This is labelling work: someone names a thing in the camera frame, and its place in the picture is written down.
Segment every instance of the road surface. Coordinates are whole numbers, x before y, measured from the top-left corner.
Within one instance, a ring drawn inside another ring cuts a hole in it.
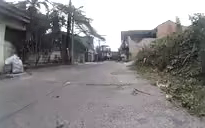
[[[0,80],[0,128],[205,128],[126,64],[36,69]]]

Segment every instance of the house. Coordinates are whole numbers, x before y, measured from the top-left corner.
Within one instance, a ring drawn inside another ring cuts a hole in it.
[[[15,44],[25,39],[29,22],[24,12],[0,0],[0,72],[5,59],[18,52]]]
[[[108,45],[101,45],[101,57],[102,60],[111,58],[111,48]]]
[[[156,30],[122,31],[121,38],[121,54],[125,54],[127,59],[134,59],[140,49],[156,39]]]
[[[148,47],[157,38],[163,38],[177,31],[177,24],[173,21],[166,21],[153,30],[132,30],[121,32],[121,54],[127,59],[134,59],[139,50]]]
[[[94,38],[91,36],[79,37],[86,48],[85,61],[93,62],[95,60]]]

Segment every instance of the roof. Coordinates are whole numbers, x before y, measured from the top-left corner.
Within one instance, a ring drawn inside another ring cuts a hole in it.
[[[93,49],[93,38],[89,36],[79,36],[79,35],[74,35],[74,41],[79,41],[85,48],[88,49]]]
[[[29,23],[30,18],[27,16],[27,14],[16,8],[15,6],[8,4],[4,2],[3,0],[0,0],[0,14],[14,18],[16,20]]]
[[[128,36],[131,39],[142,39],[142,38],[155,38],[156,37],[156,30],[130,30],[130,31],[122,31],[121,32],[121,39],[124,40]]]

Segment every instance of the foliage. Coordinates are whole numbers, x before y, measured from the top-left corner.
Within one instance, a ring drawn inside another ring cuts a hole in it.
[[[165,88],[173,99],[192,114],[205,116],[205,15],[190,17],[184,32],[157,39],[151,48],[139,51],[136,66],[147,69],[156,80],[167,80]]]

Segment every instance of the road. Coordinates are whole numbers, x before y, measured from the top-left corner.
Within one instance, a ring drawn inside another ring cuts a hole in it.
[[[0,128],[205,128],[205,121],[126,64],[104,62],[0,80]]]

